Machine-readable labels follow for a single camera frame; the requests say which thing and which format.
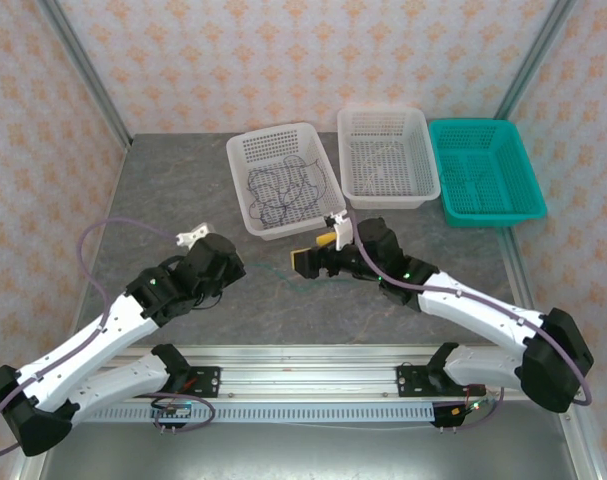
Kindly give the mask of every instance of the robotic arm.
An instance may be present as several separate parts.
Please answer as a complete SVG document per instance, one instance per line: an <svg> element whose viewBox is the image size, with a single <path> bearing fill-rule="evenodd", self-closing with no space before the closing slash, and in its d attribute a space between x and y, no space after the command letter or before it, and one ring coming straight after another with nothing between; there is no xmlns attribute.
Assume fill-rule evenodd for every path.
<svg viewBox="0 0 607 480"><path fill-rule="evenodd" d="M106 322L97 318L19 370L0 367L0 402L28 379L36 379L3 410L27 456L52 448L96 410L137 395L177 392L190 380L190 366L172 345L158 345L132 364L92 375L124 348L204 299L222 295L224 288L245 275L234 245L212 233L207 224L180 234L178 244L189 247L187 255L143 270L114 301ZM38 372L83 344L80 352L39 377Z"/></svg>
<svg viewBox="0 0 607 480"><path fill-rule="evenodd" d="M369 257L366 259L354 242L345 214L328 219L328 226L335 231L318 237L316 247L292 252L294 270L311 279L326 270L329 276L345 271L356 279L377 282L391 301L458 323L501 347L499 352L488 352L456 343L442 345L427 365L427 382L437 393L446 395L452 387L487 384L521 389L553 412L569 408L580 382L546 338L560 345L582 376L594 363L569 314L556 308L543 314L509 305L462 284L435 265L404 255L382 218L358 224L356 233ZM378 273L367 260L375 264ZM409 383L400 387L409 388Z"/></svg>

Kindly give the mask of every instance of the wallpaper wall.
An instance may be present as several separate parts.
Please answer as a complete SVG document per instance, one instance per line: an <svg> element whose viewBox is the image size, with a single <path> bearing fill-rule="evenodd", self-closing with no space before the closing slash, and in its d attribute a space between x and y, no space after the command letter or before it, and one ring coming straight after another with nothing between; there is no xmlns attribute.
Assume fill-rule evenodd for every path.
<svg viewBox="0 0 607 480"><path fill-rule="evenodd" d="M121 156L36 2L0 0L0 365L70 332L75 238L104 215ZM12 439L1 421L0 449ZM0 479L13 460L0 459Z"/></svg>
<svg viewBox="0 0 607 480"><path fill-rule="evenodd" d="M132 133L494 115L553 0L63 0Z"/></svg>
<svg viewBox="0 0 607 480"><path fill-rule="evenodd" d="M514 120L547 200L517 229L543 308L577 319L607 454L607 0L581 0Z"/></svg>

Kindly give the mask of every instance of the teal plastic basket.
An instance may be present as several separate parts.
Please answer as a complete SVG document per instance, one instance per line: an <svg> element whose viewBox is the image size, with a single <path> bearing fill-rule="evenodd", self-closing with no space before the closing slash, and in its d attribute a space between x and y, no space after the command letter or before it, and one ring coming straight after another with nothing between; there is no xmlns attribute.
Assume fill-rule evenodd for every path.
<svg viewBox="0 0 607 480"><path fill-rule="evenodd" d="M435 120L430 135L449 225L509 227L545 216L545 200L514 124Z"/></svg>

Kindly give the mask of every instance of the table surface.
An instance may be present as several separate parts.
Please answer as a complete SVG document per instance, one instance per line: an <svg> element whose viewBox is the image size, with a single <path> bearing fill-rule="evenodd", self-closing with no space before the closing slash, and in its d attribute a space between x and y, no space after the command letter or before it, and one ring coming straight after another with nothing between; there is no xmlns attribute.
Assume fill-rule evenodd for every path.
<svg viewBox="0 0 607 480"><path fill-rule="evenodd" d="M289 252L312 246L319 231L270 242L247 232L225 151L232 136L150 134L134 139L110 216L135 218L173 233L207 221L236 245L247 265L246 277L228 287L216 307L177 317L139 345L486 343L447 320L393 305L371 282L345 274L300 278L291 270ZM339 178L337 136L320 137ZM382 216L406 254L439 266L470 287L513 301L493 229L448 227L440 200L416 210L360 210L357 215ZM94 274L117 295L141 270L184 253L136 227L108 225ZM90 290L79 328L101 310L100 297Z"/></svg>

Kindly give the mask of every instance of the cable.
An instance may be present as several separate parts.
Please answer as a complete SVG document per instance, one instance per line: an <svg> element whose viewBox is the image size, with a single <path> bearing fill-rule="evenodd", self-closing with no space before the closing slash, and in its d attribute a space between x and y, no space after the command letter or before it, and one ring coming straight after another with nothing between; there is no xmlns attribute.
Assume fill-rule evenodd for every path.
<svg viewBox="0 0 607 480"><path fill-rule="evenodd" d="M184 385L181 387L181 389L180 389L178 392L176 392L176 393L185 393L185 392L187 392L187 391L188 391L188 389L189 389L189 388L190 388L192 385L194 385L194 384L196 383L196 381L197 381L197 380L198 380L198 377L194 377L194 378L192 378L191 380L188 380L188 381L187 381L187 382L185 382L185 384L184 384ZM150 407L152 407L152 408L157 408L157 409L158 409L158 408L161 408L161 409L162 409L162 408L163 408L163 406L162 406L162 405L159 405L159 402L160 402L161 400L165 399L165 398L167 398L167 397L164 397L164 398L156 398L156 399L152 400L152 403L150 403Z"/></svg>
<svg viewBox="0 0 607 480"><path fill-rule="evenodd" d="M221 293L219 293L219 296L216 299L216 302L214 302L212 305L208 305L207 307L192 307L192 310L209 310L210 308L214 308L219 304L219 302L221 301L221 298L223 298L223 291L221 291Z"/></svg>
<svg viewBox="0 0 607 480"><path fill-rule="evenodd" d="M394 175L394 173L391 172L391 174L388 174L387 176L385 176L385 172L381 172L381 170L380 170L381 165L376 166L371 163L375 157L383 155L383 154L389 152L390 150L392 150L399 156L399 158L383 157L382 160L384 161L384 164L390 168L398 167L398 165L396 165L396 163L395 163L395 160L399 160L402 158L402 165L407 166L407 160L406 160L406 155L405 155L405 151L403 148L403 144L401 144L397 140L374 141L374 142L367 141L367 140L366 141L358 141L358 140L350 141L349 135L346 135L344 137L343 144L347 145L347 147L351 151L352 170L353 170L353 176L354 176L354 190L355 190L354 193L355 194L359 195L360 194L359 192L362 189L363 190L362 194L367 195L367 191L369 188L372 196L385 195L385 193L379 193L378 191L375 191L375 187L382 186L383 189L385 189L386 188L385 184L388 183L390 180L394 185L394 189L396 190L397 195L409 195L411 193L411 192L404 193L399 188L399 186L396 182L397 176ZM367 177L367 178L363 182L362 179L359 178L360 176L363 176L364 178ZM375 179L381 180L381 182L379 182L379 185L376 185Z"/></svg>
<svg viewBox="0 0 607 480"><path fill-rule="evenodd" d="M469 430L470 428L480 427L484 423L487 423L494 415L496 415L496 411L503 404L503 398L504 398L504 396L505 396L505 389L503 387L501 387L501 393L499 394L499 398L492 405L492 409L490 410L490 413L488 413L482 419L477 420L474 423L470 423L469 425L461 425L460 427L453 428L452 430L455 431L455 432L458 432L459 430Z"/></svg>
<svg viewBox="0 0 607 480"><path fill-rule="evenodd" d="M203 405L205 405L207 408L210 409L210 416L207 420L205 420L201 423L196 423L194 425L185 425L184 427L181 427L181 428L172 429L172 433L187 433L187 432L191 432L193 430L199 429L199 428L203 428L203 427L209 425L210 423L212 423L212 420L214 420L214 417L216 417L216 410L214 408L214 405L212 405L210 402L208 402L204 398L196 397L194 395L185 395L183 393L156 392L156 393L148 393L146 395L141 395L141 397L158 398L158 399L171 398L173 400L179 400L179 399L180 400L191 400L194 402L202 403ZM154 415L154 426L156 428L158 428L161 432L165 431L165 427L159 423L159 419L160 419L161 415L163 414L163 412L165 412L169 406L170 406L170 404L167 404L165 406L165 408L158 410L156 412L156 414Z"/></svg>
<svg viewBox="0 0 607 480"><path fill-rule="evenodd" d="M310 174L305 170L313 166L316 166L322 176L323 193L320 193L318 185L310 183ZM283 159L282 166L250 171L247 189L254 197L254 202L248 209L250 218L260 220L264 228L274 228L292 221L301 221L310 208L317 206L327 192L327 178L319 165L319 159L306 164L298 155L289 155ZM252 214L253 210L258 210L258 216ZM289 218L288 221L292 212L298 219Z"/></svg>
<svg viewBox="0 0 607 480"><path fill-rule="evenodd" d="M103 285L101 285L92 276L89 269L83 262L83 243L85 242L85 239L90 234L90 232L92 232L92 230L94 230L102 225L106 225L108 223L127 223L130 225L135 225L137 227L149 230L151 232L156 233L157 235L160 235L160 236L168 238L168 239L172 239L172 240L176 239L176 237L174 235L172 235L171 233L165 232L163 230L159 230L155 227L152 227L145 223L139 222L138 220L134 220L131 218L126 218L126 217L106 218L105 220L101 220L100 222L96 222L96 223L90 225L89 227L87 227L83 231L81 236L79 237L78 242L76 244L76 259L79 263L79 266L81 267L81 272L83 273L83 275L88 279L90 284L92 284L94 286L94 288L96 288L98 290L98 292L101 294L101 297L103 299L103 314L101 316L101 320L99 321L97 328L83 342L81 342L76 348L70 350L68 353L63 355L58 360L52 362L51 365L48 365L43 370L39 370L38 372L36 372L34 374L34 376L28 378L25 382L18 385L3 400L1 400L0 401L0 415L2 414L3 410L5 410L5 408L9 405L9 403L12 400L14 400L14 398L16 398L17 395L19 395L21 392L23 392L23 390L25 390L27 387L32 385L37 380L42 379L44 375L51 372L55 368L61 366L62 364L67 362L70 358L74 357L79 352L84 350L90 343L92 343L94 341L94 339L99 335L99 333L103 330L103 327L107 323L107 319L110 316L110 307L112 306L112 302L109 299L107 290L105 290ZM19 446L19 444L15 443L14 445L11 445L7 448L0 450L0 457L15 450L18 446Z"/></svg>
<svg viewBox="0 0 607 480"><path fill-rule="evenodd" d="M589 387L587 381L585 380L585 377L579 370L579 367L576 365L576 363L574 363L572 361L570 356L565 352L565 350L563 350L563 347L561 347L561 345L559 345L559 343L556 340L554 340L550 336L549 333L547 333L545 330L538 327L537 325L533 324L526 318L521 318L514 312L508 310L507 308L504 308L501 305L498 305L498 304L494 303L493 301L483 298L479 295L475 295L473 293L468 293L468 292L464 292L464 291L459 291L454 288L448 288L448 287L435 287L435 286L431 286L431 285L412 285L412 284L404 283L399 280L396 280L395 278L390 277L388 274L386 274L383 270L381 270L372 261L370 256L365 251L365 247L363 246L363 242L361 241L361 237L359 236L359 229L358 229L356 215L353 211L350 211L349 215L350 215L350 220L352 220L352 224L353 224L354 243L358 247L359 252L361 253L361 256L363 257L363 260L365 260L365 263L367 263L367 265L372 269L372 271L374 273L376 273L379 277L381 277L383 280L385 280L386 282L388 282L392 285L395 285L400 288L404 288L406 290L416 291L416 292L440 292L440 293L449 293L451 295L458 295L460 293L461 296L463 296L465 298L469 298L470 300L474 300L487 307L493 308L494 310L496 310L499 313L502 313L503 315L507 316L508 318L525 325L526 327L528 327L531 330L534 330L538 335L540 335L543 338L543 340L545 340L547 343L550 344L550 346L556 351L556 353L558 353L560 355L560 357L567 364L567 366L570 368L570 370L572 370L572 373L574 374L574 376L578 380L579 384L581 385L581 388L583 389L583 393L585 395L585 400L574 399L572 401L572 403L574 403L576 405L582 405L582 406L588 406L592 403L592 392L590 391L590 387Z"/></svg>

